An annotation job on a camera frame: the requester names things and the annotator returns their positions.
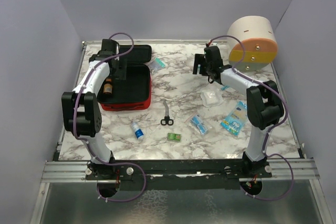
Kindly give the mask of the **brown bottle orange cap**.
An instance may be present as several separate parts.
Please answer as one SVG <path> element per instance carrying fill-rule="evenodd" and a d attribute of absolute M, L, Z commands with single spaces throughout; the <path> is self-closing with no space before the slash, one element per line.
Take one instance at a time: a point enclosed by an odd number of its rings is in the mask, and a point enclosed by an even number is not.
<path fill-rule="evenodd" d="M 103 85 L 103 94 L 112 95 L 112 90 L 113 90 L 112 79 L 106 78 Z"/>

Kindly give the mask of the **white gauze clear bag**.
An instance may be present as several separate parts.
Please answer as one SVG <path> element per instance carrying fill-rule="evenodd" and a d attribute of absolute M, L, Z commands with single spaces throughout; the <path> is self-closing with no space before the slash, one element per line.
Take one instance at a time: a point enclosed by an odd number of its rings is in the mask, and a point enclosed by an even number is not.
<path fill-rule="evenodd" d="M 223 103 L 222 95 L 218 90 L 202 91 L 200 96 L 203 106 L 207 108 L 212 106 L 218 106 Z"/>

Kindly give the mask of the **small teal clear pouch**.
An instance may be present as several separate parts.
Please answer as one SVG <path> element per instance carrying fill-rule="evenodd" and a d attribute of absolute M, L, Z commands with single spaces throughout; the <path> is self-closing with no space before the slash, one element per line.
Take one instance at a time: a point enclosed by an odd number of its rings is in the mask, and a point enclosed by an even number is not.
<path fill-rule="evenodd" d="M 166 64 L 159 58 L 155 57 L 147 64 L 147 67 L 149 68 L 151 74 L 155 74 L 161 69 L 164 69 L 166 67 Z"/>

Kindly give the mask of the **white bottle blue label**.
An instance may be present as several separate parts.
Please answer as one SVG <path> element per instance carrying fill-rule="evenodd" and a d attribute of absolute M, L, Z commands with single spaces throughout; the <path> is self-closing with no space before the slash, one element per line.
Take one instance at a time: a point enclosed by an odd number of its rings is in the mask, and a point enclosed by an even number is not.
<path fill-rule="evenodd" d="M 144 133 L 143 131 L 140 129 L 139 125 L 136 122 L 132 122 L 131 124 L 132 130 L 134 132 L 135 137 L 138 140 L 141 140 L 144 138 Z"/>

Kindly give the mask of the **clear bottle green label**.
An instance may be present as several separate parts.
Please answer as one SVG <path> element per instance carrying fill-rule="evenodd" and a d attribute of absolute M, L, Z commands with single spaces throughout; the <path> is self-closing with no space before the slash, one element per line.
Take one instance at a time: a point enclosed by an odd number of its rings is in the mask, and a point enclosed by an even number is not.
<path fill-rule="evenodd" d="M 197 71 L 198 71 L 199 74 L 202 74 L 203 71 L 202 71 L 202 65 L 201 64 L 197 65 Z"/>

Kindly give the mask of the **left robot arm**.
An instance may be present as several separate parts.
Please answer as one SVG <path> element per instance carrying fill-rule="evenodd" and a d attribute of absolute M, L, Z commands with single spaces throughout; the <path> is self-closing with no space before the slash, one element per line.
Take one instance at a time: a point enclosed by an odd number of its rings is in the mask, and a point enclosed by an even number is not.
<path fill-rule="evenodd" d="M 80 140 L 90 154 L 90 160 L 99 164 L 98 173 L 104 179 L 115 175 L 112 151 L 107 147 L 100 134 L 102 116 L 97 96 L 110 70 L 119 67 L 119 43 L 103 39 L 101 50 L 92 55 L 89 67 L 79 84 L 61 96 L 64 128 Z"/>

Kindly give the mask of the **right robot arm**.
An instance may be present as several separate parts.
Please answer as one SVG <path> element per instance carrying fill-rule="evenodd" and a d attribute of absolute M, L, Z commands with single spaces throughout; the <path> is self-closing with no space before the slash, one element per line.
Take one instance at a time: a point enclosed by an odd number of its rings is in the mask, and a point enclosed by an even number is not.
<path fill-rule="evenodd" d="M 203 54 L 195 54 L 193 74 L 207 76 L 210 83 L 229 86 L 246 96 L 247 118 L 252 128 L 247 149 L 243 153 L 241 171 L 246 177 L 254 177 L 267 160 L 270 132 L 285 113 L 277 84 L 252 79 L 233 66 L 224 65 L 216 46 L 206 47 Z"/>

